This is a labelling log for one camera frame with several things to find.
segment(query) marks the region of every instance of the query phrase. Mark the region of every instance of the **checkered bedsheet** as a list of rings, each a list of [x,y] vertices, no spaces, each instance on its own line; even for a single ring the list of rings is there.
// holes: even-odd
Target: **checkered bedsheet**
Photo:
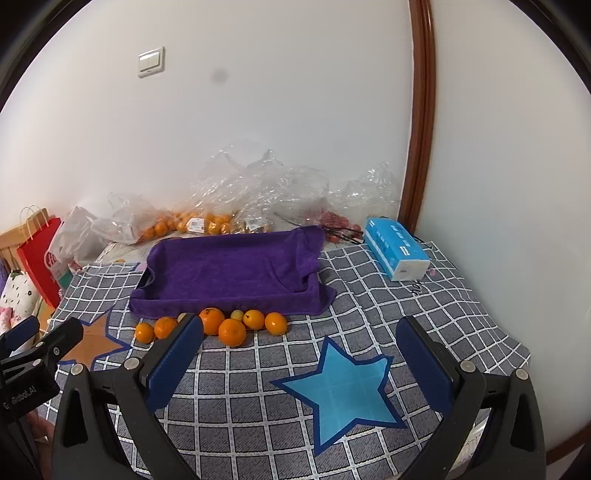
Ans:
[[[416,457],[441,417],[429,408],[395,341],[397,320],[412,314],[458,359],[486,372],[509,374],[527,367],[530,353],[497,327],[466,281],[439,249],[423,248],[432,269],[419,282],[392,282],[366,246],[322,253],[322,282],[337,290],[319,316],[291,316],[283,337],[249,332],[239,348],[216,337],[204,340],[169,405],[157,412],[175,446],[203,480],[382,480],[401,473]],[[134,341],[142,319],[128,309],[142,276],[137,264],[92,264],[74,277],[54,321],[93,320],[112,308],[109,333],[132,345],[98,359],[95,369],[118,367],[143,356]],[[312,452],[312,412],[270,380],[314,370],[330,336],[357,359],[394,357],[387,394],[408,429],[356,426],[318,456]],[[63,387],[69,365],[56,378]],[[42,407],[55,421],[60,396]],[[118,408],[112,420],[133,469],[148,476]]]

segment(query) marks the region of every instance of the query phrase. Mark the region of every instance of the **white wall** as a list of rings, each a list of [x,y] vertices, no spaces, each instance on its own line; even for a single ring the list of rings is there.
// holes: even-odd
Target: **white wall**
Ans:
[[[591,96],[509,1],[433,9],[437,116],[418,234],[531,349],[552,447],[591,419]]]
[[[137,55],[160,46],[165,72],[139,79]],[[111,190],[167,206],[237,138],[335,183],[403,171],[411,56],[405,0],[93,0],[0,113],[0,229]]]

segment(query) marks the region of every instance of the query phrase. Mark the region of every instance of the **brown star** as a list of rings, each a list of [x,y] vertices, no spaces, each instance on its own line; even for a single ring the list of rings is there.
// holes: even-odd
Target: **brown star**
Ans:
[[[61,361],[75,361],[79,364],[85,364],[88,370],[91,370],[96,358],[105,356],[115,350],[120,351],[122,347],[129,349],[131,346],[127,343],[121,342],[120,340],[114,341],[108,337],[107,319],[108,312],[105,312],[91,323],[81,320],[80,323],[84,329],[84,336]]]

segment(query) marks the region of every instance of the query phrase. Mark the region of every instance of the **screw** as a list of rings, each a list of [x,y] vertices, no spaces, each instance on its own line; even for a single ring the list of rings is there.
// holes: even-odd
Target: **screw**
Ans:
[[[82,364],[76,364],[71,368],[70,373],[72,375],[78,375],[81,374],[83,370],[84,366]]]
[[[464,370],[464,372],[471,374],[472,372],[476,371],[476,365],[474,365],[472,362],[470,362],[469,360],[464,360],[461,364],[460,364],[460,368],[462,370]]]
[[[133,370],[134,368],[138,368],[139,365],[139,358],[137,357],[131,357],[128,358],[124,363],[123,366],[127,369],[127,370]]]
[[[522,368],[518,368],[517,370],[515,370],[515,376],[520,380],[527,380],[530,377],[528,373]]]

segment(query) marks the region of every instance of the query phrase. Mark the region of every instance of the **hand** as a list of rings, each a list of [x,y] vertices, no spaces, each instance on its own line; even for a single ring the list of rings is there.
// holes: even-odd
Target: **hand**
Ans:
[[[39,467],[44,480],[51,480],[51,448],[53,446],[53,423],[42,419],[37,410],[27,413],[31,433],[39,450]]]

